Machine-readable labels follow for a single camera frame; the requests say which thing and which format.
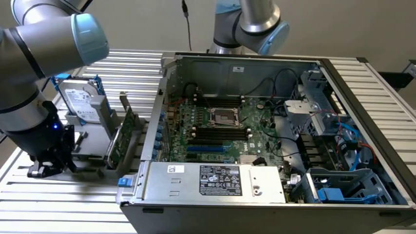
power supply label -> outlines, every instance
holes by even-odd
[[[240,167],[200,166],[200,194],[205,196],[243,196]]]

metal slatted platform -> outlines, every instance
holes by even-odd
[[[161,53],[112,50],[107,59],[77,70],[77,75],[85,77],[100,74],[111,107],[119,112],[123,110],[119,93],[127,91],[133,110],[141,117],[151,117],[161,78]],[[352,58],[332,58],[331,61],[416,173],[416,124],[412,117],[400,109],[397,100],[365,64]],[[65,107],[61,106],[60,110],[63,118]],[[136,156],[132,170],[137,169],[140,149]],[[17,149],[0,169],[0,233],[136,233],[115,204],[116,186],[31,179],[27,178],[31,165],[27,154]],[[377,234],[391,233],[409,234],[415,230],[383,230]]]

motherboard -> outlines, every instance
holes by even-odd
[[[281,166],[272,104],[259,98],[176,101],[167,112],[168,161]]]

